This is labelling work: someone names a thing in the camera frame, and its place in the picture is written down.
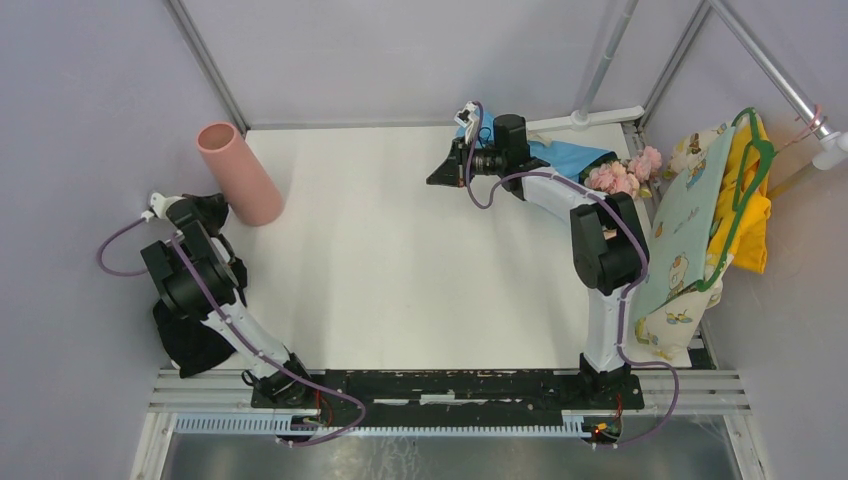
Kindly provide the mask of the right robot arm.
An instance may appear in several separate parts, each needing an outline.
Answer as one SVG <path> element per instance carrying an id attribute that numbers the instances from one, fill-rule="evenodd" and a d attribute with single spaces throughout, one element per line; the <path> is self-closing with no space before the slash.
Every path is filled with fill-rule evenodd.
<path id="1" fill-rule="evenodd" d="M 493 191 L 541 207 L 570 229 L 575 272 L 589 295 L 588 336 L 579 359 L 577 392 L 602 408 L 624 385 L 630 366 L 624 327 L 635 287 L 644 279 L 649 251 L 633 198 L 579 184 L 580 173 L 615 159 L 610 150 L 531 138 L 524 117 L 492 117 L 470 102 L 454 117 L 459 126 L 445 160 L 427 177 L 431 186 L 472 190 L 493 176 Z"/>

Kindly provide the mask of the blue flower wrapping paper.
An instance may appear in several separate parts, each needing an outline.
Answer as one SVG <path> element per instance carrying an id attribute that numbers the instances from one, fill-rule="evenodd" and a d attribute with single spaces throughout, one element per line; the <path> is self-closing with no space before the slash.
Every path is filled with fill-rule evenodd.
<path id="1" fill-rule="evenodd" d="M 495 146 L 494 119 L 484 112 L 475 151 Z M 463 136 L 460 127 L 456 136 Z M 530 129 L 527 130 L 527 142 L 531 156 L 547 162 L 560 175 L 577 182 L 582 182 L 581 173 L 596 161 L 609 160 L 613 155 L 620 159 L 614 150 L 554 140 Z"/>

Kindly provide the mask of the light green printed garment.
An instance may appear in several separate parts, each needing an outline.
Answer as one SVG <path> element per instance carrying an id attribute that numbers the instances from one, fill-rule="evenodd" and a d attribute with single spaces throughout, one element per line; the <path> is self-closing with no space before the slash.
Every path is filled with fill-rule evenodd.
<path id="1" fill-rule="evenodd" d="M 709 282 L 720 254 L 710 253 L 714 215 L 735 128 L 723 123 L 685 137 L 668 163 L 670 183 L 655 214 L 649 273 L 635 296 L 631 327 L 653 360 L 681 357 L 722 281 Z"/>

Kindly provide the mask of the white clothes rack stand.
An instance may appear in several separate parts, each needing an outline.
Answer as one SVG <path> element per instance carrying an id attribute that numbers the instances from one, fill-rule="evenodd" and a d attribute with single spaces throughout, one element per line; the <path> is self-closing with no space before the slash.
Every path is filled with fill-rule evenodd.
<path id="1" fill-rule="evenodd" d="M 560 130 L 584 131 L 593 126 L 638 120 L 645 114 L 645 109 L 641 105 L 594 113 L 590 112 L 590 108 L 600 91 L 638 4 L 638 0 L 629 0 L 625 3 L 589 86 L 579 102 L 578 108 L 567 117 L 530 121 L 527 124 L 530 130 L 539 133 Z"/>

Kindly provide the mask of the pink artificial flower bunch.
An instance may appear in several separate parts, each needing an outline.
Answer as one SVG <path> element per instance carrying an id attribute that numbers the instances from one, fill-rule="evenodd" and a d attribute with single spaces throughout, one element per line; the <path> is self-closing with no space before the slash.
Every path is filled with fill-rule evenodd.
<path id="1" fill-rule="evenodd" d="M 650 184 L 658 178 L 662 166 L 660 151 L 646 146 L 635 157 L 621 160 L 613 155 L 598 160 L 581 173 L 583 185 L 606 194 L 626 193 L 632 198 L 653 196 Z"/>

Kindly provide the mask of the pink cylindrical vase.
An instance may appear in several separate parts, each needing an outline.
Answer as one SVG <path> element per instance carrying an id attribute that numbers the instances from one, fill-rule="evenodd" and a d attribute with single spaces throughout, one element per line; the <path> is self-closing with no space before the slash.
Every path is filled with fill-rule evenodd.
<path id="1" fill-rule="evenodd" d="M 239 220 L 260 227 L 284 210 L 283 197 L 240 131 L 227 122 L 203 128 L 196 147 Z"/>

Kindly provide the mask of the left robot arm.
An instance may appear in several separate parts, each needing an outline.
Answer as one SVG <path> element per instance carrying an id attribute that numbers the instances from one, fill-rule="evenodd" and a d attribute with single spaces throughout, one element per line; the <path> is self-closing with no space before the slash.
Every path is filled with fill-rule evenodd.
<path id="1" fill-rule="evenodd" d="M 176 236 L 141 251 L 159 295 L 153 315 L 163 347 L 187 379 L 240 358 L 242 381 L 278 407 L 302 407 L 314 381 L 298 357 L 247 310 L 247 268 L 222 228 L 230 206 L 222 194 L 149 200 L 150 217 L 169 221 Z"/>

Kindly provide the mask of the black cloth pile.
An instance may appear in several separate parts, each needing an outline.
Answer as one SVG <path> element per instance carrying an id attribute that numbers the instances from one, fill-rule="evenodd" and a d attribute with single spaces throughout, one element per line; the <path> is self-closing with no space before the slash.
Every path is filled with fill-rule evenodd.
<path id="1" fill-rule="evenodd" d="M 182 379 L 207 372 L 235 353 L 220 334 L 200 322 L 177 317 L 161 300 L 152 314 L 162 346 Z"/>

